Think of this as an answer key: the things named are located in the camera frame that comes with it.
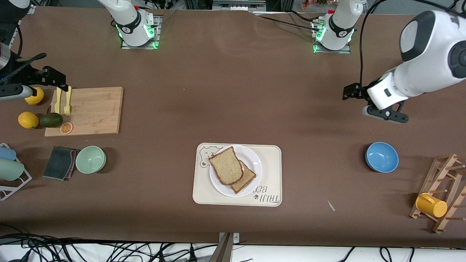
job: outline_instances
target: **white floor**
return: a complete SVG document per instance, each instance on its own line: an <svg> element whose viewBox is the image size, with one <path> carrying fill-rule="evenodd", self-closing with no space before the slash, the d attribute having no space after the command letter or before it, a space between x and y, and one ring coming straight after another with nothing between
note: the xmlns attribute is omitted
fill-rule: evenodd
<svg viewBox="0 0 466 262"><path fill-rule="evenodd" d="M131 246L131 249L139 247L141 244ZM195 244L194 247L202 247L208 244ZM79 250L83 258L87 262L106 262L113 252L113 247L103 246L98 244L76 244L75 247ZM152 254L158 252L160 244L151 244ZM77 253L70 247L67 247L73 262L83 262ZM179 250L189 249L189 244L175 244L164 251L164 255L174 253ZM21 248L20 245L3 245L0 246L0 262L8 262L13 259L20 259L26 253L27 248ZM196 251L198 258L210 256L215 247L205 248ZM389 248L393 262L408 262L411 254L410 248ZM143 253L149 253L149 248L140 249ZM347 247L292 247L292 246L242 246L237 245L233 248L232 262L338 262L341 261L349 251ZM43 255L50 260L50 254L44 250ZM125 257L129 251L122 252L118 257L114 257L112 261L128 261L128 262L146 262L149 257L146 255ZM167 262L178 257L179 253L171 257L166 257ZM37 254L31 253L29 262L39 262ZM355 248L346 262L384 262L379 254L379 248ZM417 248L412 262L465 262L466 250L453 249L427 249Z"/></svg>

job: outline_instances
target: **green bowl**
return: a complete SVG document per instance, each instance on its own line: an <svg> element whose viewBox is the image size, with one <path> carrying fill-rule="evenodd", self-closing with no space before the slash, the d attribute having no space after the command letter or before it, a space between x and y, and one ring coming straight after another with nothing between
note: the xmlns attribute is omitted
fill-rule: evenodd
<svg viewBox="0 0 466 262"><path fill-rule="evenodd" d="M83 174L92 174L99 172L106 162L107 157L103 150L91 145L79 152L76 157L76 168Z"/></svg>

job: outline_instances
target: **bread slice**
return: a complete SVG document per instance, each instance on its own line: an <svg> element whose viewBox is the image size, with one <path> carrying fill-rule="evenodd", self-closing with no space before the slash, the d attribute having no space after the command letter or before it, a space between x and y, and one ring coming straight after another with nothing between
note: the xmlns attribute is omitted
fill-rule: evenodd
<svg viewBox="0 0 466 262"><path fill-rule="evenodd" d="M243 177L243 169L233 147L209 158L217 176L224 185L232 185Z"/></svg>
<svg viewBox="0 0 466 262"><path fill-rule="evenodd" d="M241 190L243 190L243 188L245 186L247 186L251 181L253 181L253 179L256 177L256 174L251 170L249 169L244 163L243 161L239 160L241 165L243 166L243 170L244 170L244 175L243 177L236 183L234 183L232 185L232 188L234 190L235 193L239 193Z"/></svg>

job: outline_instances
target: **white plate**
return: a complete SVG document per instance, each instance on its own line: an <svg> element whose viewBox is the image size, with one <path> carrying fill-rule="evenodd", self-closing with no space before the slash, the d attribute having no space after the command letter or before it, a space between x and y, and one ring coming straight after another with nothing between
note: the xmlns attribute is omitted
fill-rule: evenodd
<svg viewBox="0 0 466 262"><path fill-rule="evenodd" d="M215 169L212 165L210 165L209 173L210 173L210 180L212 181L213 186L222 194L229 197L244 197L252 193L254 189L259 185L260 180L262 178L262 163L260 162L259 157L257 154L252 151L250 148L245 147L243 145L230 145L220 149L218 153L225 151L227 148L233 147L234 152L236 153L236 157L243 161L243 163L251 169L255 174L256 177L249 183L245 188L239 191L237 194L234 192L231 186L226 186L222 184L220 179L215 172Z"/></svg>

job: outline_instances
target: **lemon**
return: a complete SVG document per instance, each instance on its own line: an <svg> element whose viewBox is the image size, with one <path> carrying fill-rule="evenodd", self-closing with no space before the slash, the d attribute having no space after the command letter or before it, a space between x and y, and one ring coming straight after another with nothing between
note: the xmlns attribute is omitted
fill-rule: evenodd
<svg viewBox="0 0 466 262"><path fill-rule="evenodd" d="M36 96L30 96L28 98L25 98L26 102L28 104L38 104L42 99L44 99L44 91L40 87L32 87L35 90L37 90L37 95Z"/></svg>
<svg viewBox="0 0 466 262"><path fill-rule="evenodd" d="M24 128L34 129L39 125L39 119L31 112L22 112L18 116L18 123Z"/></svg>

